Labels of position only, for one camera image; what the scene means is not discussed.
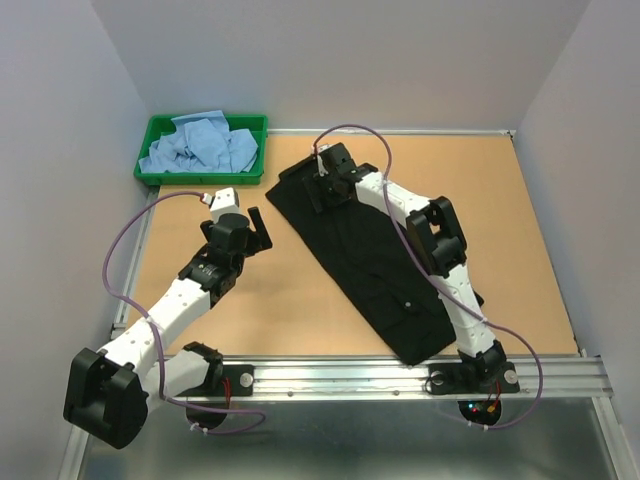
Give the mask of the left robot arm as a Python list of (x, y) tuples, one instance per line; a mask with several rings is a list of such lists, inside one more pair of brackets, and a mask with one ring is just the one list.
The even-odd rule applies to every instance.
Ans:
[(217, 350), (191, 342), (166, 359), (164, 349), (212, 310), (235, 286), (246, 258), (272, 241), (256, 207), (222, 213), (201, 230), (205, 245), (156, 304), (122, 335), (72, 360), (63, 417), (116, 449), (136, 438), (153, 409), (176, 404), (185, 391), (231, 392)]

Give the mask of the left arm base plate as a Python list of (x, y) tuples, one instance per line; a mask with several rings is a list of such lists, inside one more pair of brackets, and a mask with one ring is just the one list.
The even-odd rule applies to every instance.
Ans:
[(173, 397), (251, 397), (254, 377), (255, 367), (251, 364), (226, 364), (220, 373), (207, 374), (201, 385), (173, 394)]

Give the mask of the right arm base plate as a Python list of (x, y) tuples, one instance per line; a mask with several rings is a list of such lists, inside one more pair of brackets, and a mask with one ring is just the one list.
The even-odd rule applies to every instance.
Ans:
[(506, 362), (495, 373), (481, 374), (463, 363), (435, 363), (429, 366), (424, 389), (432, 395), (471, 395), (518, 393), (520, 385), (515, 366)]

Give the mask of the black long sleeve shirt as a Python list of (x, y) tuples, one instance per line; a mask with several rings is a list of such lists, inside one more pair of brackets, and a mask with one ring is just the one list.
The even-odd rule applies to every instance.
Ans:
[(282, 171), (267, 199), (400, 361), (455, 345), (438, 292), (386, 214), (358, 202), (314, 212), (302, 181), (315, 167), (309, 157)]

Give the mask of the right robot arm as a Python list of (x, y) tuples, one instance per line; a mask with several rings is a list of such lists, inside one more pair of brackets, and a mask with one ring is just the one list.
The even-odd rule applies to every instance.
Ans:
[(411, 259), (439, 294), (456, 340), (461, 364), (438, 375), (465, 390), (503, 391), (504, 349), (488, 326), (471, 285), (467, 241), (451, 201), (413, 193), (370, 164), (358, 165), (344, 144), (311, 147), (315, 171), (304, 181), (317, 212), (358, 202), (386, 214)]

